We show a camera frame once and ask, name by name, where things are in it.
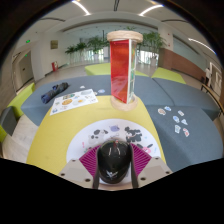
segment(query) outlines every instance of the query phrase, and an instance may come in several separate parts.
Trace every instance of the green plant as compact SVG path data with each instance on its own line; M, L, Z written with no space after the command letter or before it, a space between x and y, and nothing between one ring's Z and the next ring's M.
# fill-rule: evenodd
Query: green plant
M97 54L106 44L106 41L103 41L102 38L95 36L89 39L88 48L90 48L94 54Z
M135 30L136 28L134 26L127 26L126 29L127 30Z
M71 55L72 53L74 53L74 52L76 52L76 51L77 51L77 48L76 48L76 46L73 44L73 45L67 47L67 50L65 51L65 53Z
M83 52L83 50L87 48L86 43L80 42L76 45L76 50L80 52L80 54Z
M159 33L151 32L143 34L143 46L149 48L152 52L152 58L156 58L156 54L159 53L161 47L166 46L165 39L160 36Z

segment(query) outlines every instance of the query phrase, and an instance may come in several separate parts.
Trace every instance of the ceiling light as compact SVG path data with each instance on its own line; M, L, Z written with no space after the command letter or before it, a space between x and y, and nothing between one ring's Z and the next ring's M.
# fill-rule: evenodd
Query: ceiling light
M212 50L210 47L208 47L207 45L205 45L205 44L203 44L203 43L201 43L201 42L199 42L199 41L197 41L197 40L191 39L191 38L188 38L188 40L189 40L189 41L197 42L197 43L199 43L199 44L201 44L201 45L207 47L210 51L212 51L214 54L216 54L215 51L213 51L213 50Z
M155 6L152 6L152 7L148 8L148 9L146 9L145 11L143 11L143 12L142 12L141 14L139 14L139 15L140 15L140 16L143 16L146 12L151 11L151 10L156 9L156 8L159 8L159 7L163 7L163 5L155 5Z
M90 15L90 13L87 11L87 9L83 5L81 5L79 2L72 1L72 3L78 5L86 13L86 15Z

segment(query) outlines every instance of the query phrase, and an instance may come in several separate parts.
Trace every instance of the ceiling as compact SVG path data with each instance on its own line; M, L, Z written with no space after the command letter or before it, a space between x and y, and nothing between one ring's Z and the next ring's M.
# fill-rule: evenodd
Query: ceiling
M110 31L124 29L127 25L137 26L138 28L135 31L144 33L147 30L149 31L153 29L150 28L153 27L153 21L161 21L171 26L179 37L184 36L184 41L187 41L190 46L200 48L202 52L204 52L206 55L213 58L213 60L220 64L218 58L213 52L200 44L193 43L187 40L187 38L189 37L198 40L210 47L207 40L180 15L177 15L176 13L165 7L160 7L147 12L146 14L144 14L143 18L140 18L141 16L139 16L139 14L145 9L151 6L158 5L158 3L156 3L155 1L120 0L118 1L119 4L117 7L117 11L114 11L115 3L117 2L117 0L80 0L79 2L89 11L89 16L86 16L85 12L76 4L69 2L46 14L42 19L33 24L33 26L30 27L30 29L27 31L27 33L41 33L46 31L50 32L51 30L54 30L54 32L64 32L66 30L65 32L72 33L74 32L74 29L72 29L72 24L76 23L76 27L79 26L79 28L76 29L76 32L75 34L73 33L73 35L77 35L80 38L89 38L91 36L103 35L103 30L104 34L106 34ZM116 15L122 14L123 18L127 17L128 19L126 19L126 22L124 22L124 19L123 22L118 25L117 22L113 22L110 17L108 19L108 23L103 24L103 20L99 20L98 23L94 22L94 24L88 25L91 22L93 16L100 16L102 13L106 13L104 14L103 19L109 18L106 18L105 15L107 14L113 15L114 18L116 18ZM128 20L130 20L130 16L132 15L133 20L131 23L128 23ZM135 25L133 21L137 21L137 17L139 19L145 19L145 23L142 23L141 25L141 23L138 21L138 25Z

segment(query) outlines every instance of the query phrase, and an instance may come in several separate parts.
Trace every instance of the floor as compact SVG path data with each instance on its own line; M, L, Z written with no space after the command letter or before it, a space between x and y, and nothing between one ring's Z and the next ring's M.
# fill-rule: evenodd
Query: floor
M107 62L109 61L108 60L98 61L98 63L107 63ZM52 72L51 74L47 75L45 78L35 83L36 88L39 88L41 85L52 82L52 81L78 77L78 76L86 76L85 66L89 64L96 64L96 62L85 61L85 62L75 63L71 65L66 65L60 68L58 71ZM137 64L137 67L136 67L136 70L149 75L149 77L153 75L156 69L157 67L150 67L150 65L147 65L147 64ZM190 85L197 89L201 89L201 82L199 82L198 80L186 74L183 74L180 72L178 73L183 77L187 85ZM224 142L224 131L223 131L223 126L220 121L220 118L215 119L214 124L217 127L220 133L220 136ZM4 158L17 161L17 162L26 163L28 152L37 130L38 130L38 127L34 125L25 115L23 115L17 124L17 127L13 133L13 136L7 135L2 144L2 151L3 151Z

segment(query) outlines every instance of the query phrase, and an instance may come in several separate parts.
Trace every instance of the white column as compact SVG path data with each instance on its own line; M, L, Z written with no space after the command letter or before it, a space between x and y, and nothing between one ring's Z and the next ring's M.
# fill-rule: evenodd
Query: white column
M161 22L158 26L158 33L162 38L164 38L164 42L166 43L165 49L173 51L173 31L172 28L164 22Z

